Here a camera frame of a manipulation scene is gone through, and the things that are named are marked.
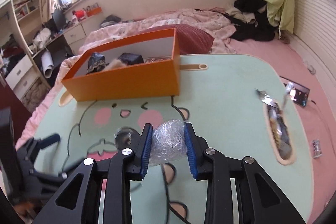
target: open cardboard box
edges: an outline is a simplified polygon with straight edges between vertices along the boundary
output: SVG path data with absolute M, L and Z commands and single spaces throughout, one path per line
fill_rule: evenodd
M 143 59 L 169 58 L 86 75 L 93 52 L 103 54 L 107 63 L 124 52 L 141 54 Z M 179 95 L 179 65 L 175 29 L 159 30 L 89 49 L 65 75 L 62 84 L 77 101 Z

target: beige fluffy item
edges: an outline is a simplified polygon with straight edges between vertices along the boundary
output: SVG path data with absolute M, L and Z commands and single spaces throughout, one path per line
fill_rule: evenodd
M 108 64 L 103 70 L 113 70 L 113 69 L 124 68 L 124 67 L 127 67 L 127 65 L 124 64 L 121 60 L 113 59 L 111 63 Z

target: triangular cutout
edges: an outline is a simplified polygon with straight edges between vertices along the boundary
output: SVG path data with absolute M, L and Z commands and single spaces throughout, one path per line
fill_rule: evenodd
M 61 206 L 70 210 L 75 209 L 83 177 L 83 174 L 77 174 L 74 177 L 74 179 L 56 199 L 57 206 Z
M 254 177 L 258 186 L 262 206 L 264 208 L 268 208 L 280 204 L 280 198 L 273 191 L 270 185 L 268 185 L 264 178 L 258 173 L 256 173 Z

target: light green table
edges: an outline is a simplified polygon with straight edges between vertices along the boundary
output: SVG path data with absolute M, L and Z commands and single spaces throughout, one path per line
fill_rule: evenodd
M 207 64 L 208 69 L 182 71 L 181 94 L 173 98 L 96 103 L 72 100 L 59 107 L 63 89 L 35 135 L 35 138 L 43 138 L 57 132 L 61 142 L 41 151 L 35 168 L 57 174 L 63 165 L 87 156 L 88 152 L 114 151 L 115 147 L 109 143 L 114 143 L 114 134 L 122 127 L 131 127 L 141 133 L 145 122 L 156 124 L 168 119 L 183 119 L 189 112 L 189 121 L 198 136 L 204 137 L 210 147 L 227 157 L 242 159 L 249 155 L 255 158 L 307 221 L 313 202 L 312 163 L 300 118 L 293 103 L 288 102 L 284 113 L 296 161 L 281 165 L 270 145 L 263 104 L 255 93 L 255 89 L 266 90 L 274 99 L 282 100 L 284 86 L 273 68 L 247 55 L 181 56 L 181 64 Z M 168 187 L 169 199 L 188 206 L 189 222 L 204 223 L 207 183 L 193 180 L 186 159 L 173 164 L 177 176 Z M 159 166 L 148 170 L 142 187 L 131 194 L 131 202 L 135 224 L 165 223 L 167 200 Z M 174 216 L 169 219 L 170 223 L 178 222 Z

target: pink bed sheet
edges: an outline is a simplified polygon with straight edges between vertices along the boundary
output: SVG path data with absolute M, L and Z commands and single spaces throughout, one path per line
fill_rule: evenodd
M 164 21 L 163 24 L 189 24 L 198 27 L 215 37 L 212 47 L 213 53 L 241 53 L 259 57 L 268 62 L 276 72 L 283 77 L 301 83 L 310 88 L 310 99 L 317 103 L 308 103 L 306 108 L 297 106 L 301 117 L 309 144 L 312 140 L 319 139 L 323 150 L 323 156 L 312 160 L 314 170 L 314 205 L 308 223 L 312 223 L 322 212 L 326 203 L 330 200 L 336 189 L 336 155 L 333 151 L 332 143 L 336 137 L 331 136 L 330 128 L 336 128 L 336 121 L 331 111 L 327 97 L 317 78 L 311 75 L 303 63 L 300 56 L 278 40 L 271 42 L 257 42 L 247 40 L 239 42 L 230 40 L 228 37 L 234 32 L 234 26 L 230 25 L 222 15 L 210 11 L 197 12 L 192 9 L 183 9 L 177 12 L 169 12 L 163 15 L 153 16 L 143 21 L 134 23 L 124 23 L 106 27 L 96 32 L 92 32 L 80 53 L 89 48 L 133 35 L 135 32 L 147 29 L 155 22 Z M 61 80 L 78 60 L 75 56 L 65 60 L 60 68 L 55 86 L 48 93 L 41 105 L 36 108 L 31 118 L 28 120 L 21 138 L 16 143 L 18 149 L 24 142 L 33 137 L 35 131 L 52 104 L 55 96 L 62 88 Z
M 296 105 L 301 117 L 305 133 L 313 154 L 312 140 L 319 139 L 323 155 L 312 158 L 314 172 L 314 204 L 308 224 L 319 216 L 336 190 L 336 155 L 333 145 L 336 136 L 331 129 L 336 128 L 336 121 L 327 97 L 316 76 L 310 74 L 301 57 L 289 46 L 278 40 L 258 42 L 252 39 L 230 42 L 239 54 L 249 54 L 269 63 L 278 75 L 298 82 L 310 89 L 309 99 L 317 105 L 308 102 L 305 108 Z

